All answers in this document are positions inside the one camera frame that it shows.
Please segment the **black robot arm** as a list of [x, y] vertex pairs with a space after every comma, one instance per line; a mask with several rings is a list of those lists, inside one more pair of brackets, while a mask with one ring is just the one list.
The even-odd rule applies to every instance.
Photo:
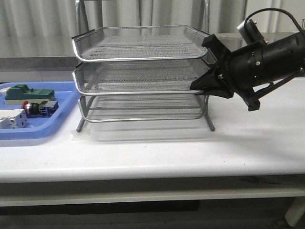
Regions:
[[300, 32], [269, 44], [256, 41], [233, 52], [212, 34], [202, 46], [215, 63], [191, 83], [190, 90], [226, 99], [238, 94], [249, 111], [260, 108], [261, 97], [305, 73], [305, 38]]

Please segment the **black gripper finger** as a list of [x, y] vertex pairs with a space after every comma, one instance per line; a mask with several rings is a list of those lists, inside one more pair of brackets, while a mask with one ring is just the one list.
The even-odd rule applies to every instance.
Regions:
[[222, 87], [206, 87], [201, 89], [202, 92], [196, 93], [196, 95], [204, 95], [204, 96], [218, 96], [222, 98], [232, 98], [234, 96], [234, 92], [229, 90], [228, 88]]
[[190, 85], [190, 90], [211, 91], [221, 89], [222, 86], [215, 76], [215, 67], [210, 68]]

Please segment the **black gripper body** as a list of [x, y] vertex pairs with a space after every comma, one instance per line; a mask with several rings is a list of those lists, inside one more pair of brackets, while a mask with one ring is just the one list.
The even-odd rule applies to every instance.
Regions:
[[215, 58], [215, 76], [222, 88], [238, 94], [247, 104], [249, 111], [260, 108], [260, 102], [253, 88], [265, 83], [273, 83], [275, 77], [268, 72], [275, 61], [276, 43], [255, 42], [231, 52], [213, 34], [202, 43]]

